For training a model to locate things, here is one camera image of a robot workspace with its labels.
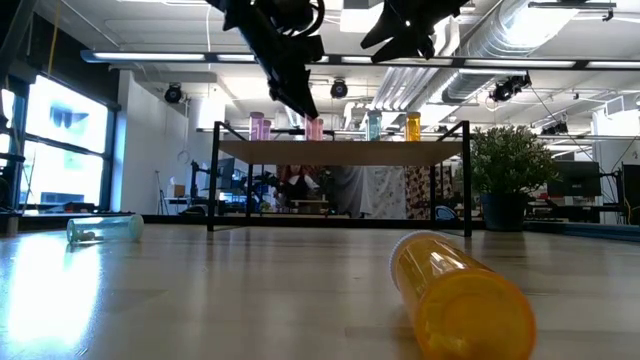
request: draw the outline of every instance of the window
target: window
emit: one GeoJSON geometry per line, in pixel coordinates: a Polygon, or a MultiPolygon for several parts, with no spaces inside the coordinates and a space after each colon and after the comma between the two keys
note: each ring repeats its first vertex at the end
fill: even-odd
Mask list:
{"type": "Polygon", "coordinates": [[[16,101],[16,96],[8,90],[2,90],[2,110],[4,111],[4,116],[9,119],[7,123],[8,127],[11,127],[11,123],[13,122],[13,104],[16,101]]]}
{"type": "Polygon", "coordinates": [[[27,133],[102,153],[107,107],[38,76],[29,90],[27,133]]]}
{"type": "Polygon", "coordinates": [[[106,106],[38,76],[29,89],[20,203],[101,205],[110,116],[106,106]]]}
{"type": "Polygon", "coordinates": [[[64,204],[100,202],[101,157],[74,153],[27,141],[24,147],[25,175],[20,184],[20,203],[64,204]],[[27,198],[29,184],[31,192],[27,198]]]}
{"type": "MultiPolygon", "coordinates": [[[[13,104],[15,103],[15,95],[11,91],[2,90],[2,110],[4,112],[4,116],[9,119],[7,123],[8,127],[11,127],[13,122],[13,104]]],[[[11,142],[11,137],[7,134],[0,134],[0,152],[8,153],[9,152],[9,143],[11,142]]],[[[7,166],[7,160],[0,159],[0,167],[7,166]]]]}

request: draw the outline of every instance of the table surface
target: table surface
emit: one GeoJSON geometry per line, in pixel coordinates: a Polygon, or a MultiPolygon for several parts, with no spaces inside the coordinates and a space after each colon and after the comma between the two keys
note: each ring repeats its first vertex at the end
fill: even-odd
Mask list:
{"type": "Polygon", "coordinates": [[[460,142],[221,141],[223,151],[249,164],[431,166],[462,151],[460,142]]]}
{"type": "MultiPolygon", "coordinates": [[[[408,232],[147,225],[138,243],[0,239],[0,359],[423,359],[389,276],[408,232]]],[[[637,243],[451,241],[526,294],[532,359],[640,358],[637,243]]]]}

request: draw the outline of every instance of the yellow cup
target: yellow cup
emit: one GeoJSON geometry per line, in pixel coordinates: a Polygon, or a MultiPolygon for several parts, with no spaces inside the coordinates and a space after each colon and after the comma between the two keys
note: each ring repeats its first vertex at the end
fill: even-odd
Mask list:
{"type": "Polygon", "coordinates": [[[536,325],[526,297],[445,237],[405,236],[390,266],[426,359],[529,359],[536,325]]]}

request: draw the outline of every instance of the shelf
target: shelf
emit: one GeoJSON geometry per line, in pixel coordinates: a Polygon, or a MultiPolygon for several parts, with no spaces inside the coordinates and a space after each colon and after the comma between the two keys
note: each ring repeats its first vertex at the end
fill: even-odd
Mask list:
{"type": "Polygon", "coordinates": [[[462,143],[221,141],[220,151],[254,165],[431,166],[462,152],[462,143]]]}

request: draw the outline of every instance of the plastic bottle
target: plastic bottle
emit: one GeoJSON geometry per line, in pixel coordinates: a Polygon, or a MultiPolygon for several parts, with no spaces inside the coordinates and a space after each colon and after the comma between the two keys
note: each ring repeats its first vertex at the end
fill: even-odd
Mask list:
{"type": "Polygon", "coordinates": [[[405,126],[405,141],[420,141],[420,113],[412,112],[407,114],[407,125],[405,126]]]}
{"type": "Polygon", "coordinates": [[[249,124],[251,126],[251,133],[249,134],[249,140],[256,141],[262,139],[262,127],[264,121],[264,114],[261,112],[249,113],[249,124]]]}
{"type": "Polygon", "coordinates": [[[377,110],[367,112],[367,141],[380,140],[382,113],[377,110]]]}
{"type": "Polygon", "coordinates": [[[262,120],[262,136],[260,140],[271,140],[271,120],[262,120]]]}
{"type": "Polygon", "coordinates": [[[71,219],[67,223],[67,241],[140,240],[143,230],[140,215],[71,219]]]}
{"type": "Polygon", "coordinates": [[[529,359],[536,326],[526,297],[445,237],[405,236],[390,267],[426,359],[529,359]]]}
{"type": "Polygon", "coordinates": [[[322,141],[324,139],[324,120],[318,118],[316,119],[315,123],[316,136],[314,140],[322,141]]]}
{"type": "Polygon", "coordinates": [[[305,126],[305,139],[306,140],[322,140],[322,130],[324,128],[324,124],[322,119],[306,119],[305,126]]]}

